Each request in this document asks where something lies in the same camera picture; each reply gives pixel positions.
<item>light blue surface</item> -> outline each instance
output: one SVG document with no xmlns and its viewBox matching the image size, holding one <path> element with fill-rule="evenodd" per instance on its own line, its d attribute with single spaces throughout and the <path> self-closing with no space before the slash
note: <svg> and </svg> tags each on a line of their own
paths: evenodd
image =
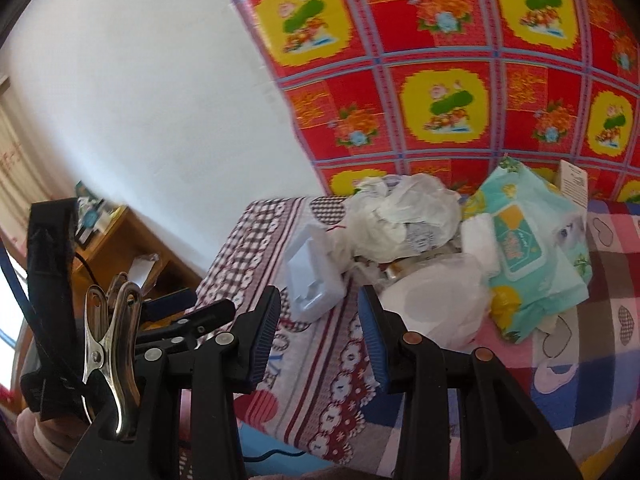
<svg viewBox="0 0 640 480">
<path fill-rule="evenodd" d="M 240 444 L 244 456 L 260 456 L 271 449 L 281 449 L 292 453 L 299 449 L 288 446 L 274 438 L 254 430 L 251 426 L 243 424 L 240 428 Z M 293 457 L 275 454 L 263 462 L 245 463 L 246 471 L 251 476 L 284 474 L 288 476 L 300 476 L 304 473 L 317 471 L 331 467 L 333 464 L 310 454 Z"/>
</svg>

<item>wooden nightstand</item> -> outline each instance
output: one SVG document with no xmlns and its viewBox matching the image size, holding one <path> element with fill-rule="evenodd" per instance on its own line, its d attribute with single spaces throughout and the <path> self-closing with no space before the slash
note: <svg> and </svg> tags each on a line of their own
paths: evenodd
<svg viewBox="0 0 640 480">
<path fill-rule="evenodd" d="M 202 279 L 167 248 L 126 206 L 119 208 L 103 234 L 92 238 L 86 249 L 76 248 L 93 271 L 98 284 L 106 291 L 111 279 L 119 272 L 127 272 L 134 258 L 144 254 L 158 254 L 148 282 L 155 281 L 146 298 L 159 298 L 181 288 L 192 288 Z M 82 263 L 74 260 L 71 284 L 76 317 L 84 313 L 84 295 L 92 285 L 91 277 Z"/>
</svg>

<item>white plastic bag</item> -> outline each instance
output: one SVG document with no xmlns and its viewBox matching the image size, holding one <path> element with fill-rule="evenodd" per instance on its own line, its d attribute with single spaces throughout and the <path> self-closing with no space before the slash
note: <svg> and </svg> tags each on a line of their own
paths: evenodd
<svg viewBox="0 0 640 480">
<path fill-rule="evenodd" d="M 407 329 L 442 348 L 463 349 L 476 335 L 493 295 L 478 260 L 446 254 L 384 290 L 380 302 Z"/>
<path fill-rule="evenodd" d="M 460 195 L 434 176 L 365 178 L 346 201 L 347 236 L 355 256 L 379 263 L 444 245 L 462 217 Z"/>
</svg>

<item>wet wipes package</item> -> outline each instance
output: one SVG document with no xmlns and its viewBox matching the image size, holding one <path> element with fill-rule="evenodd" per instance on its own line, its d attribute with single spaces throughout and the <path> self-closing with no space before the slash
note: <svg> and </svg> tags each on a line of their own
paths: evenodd
<svg viewBox="0 0 640 480">
<path fill-rule="evenodd" d="M 466 202 L 465 218 L 480 213 L 494 220 L 500 273 L 490 279 L 491 316 L 504 338 L 519 342 L 589 297 L 583 211 L 553 184 L 505 157 Z"/>
</svg>

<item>beige curtain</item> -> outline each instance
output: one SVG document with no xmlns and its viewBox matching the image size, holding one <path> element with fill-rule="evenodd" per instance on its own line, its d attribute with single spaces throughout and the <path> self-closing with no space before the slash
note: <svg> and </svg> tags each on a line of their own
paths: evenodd
<svg viewBox="0 0 640 480">
<path fill-rule="evenodd" d="M 0 103 L 0 228 L 5 243 L 24 256 L 31 204 L 52 198 Z"/>
</svg>

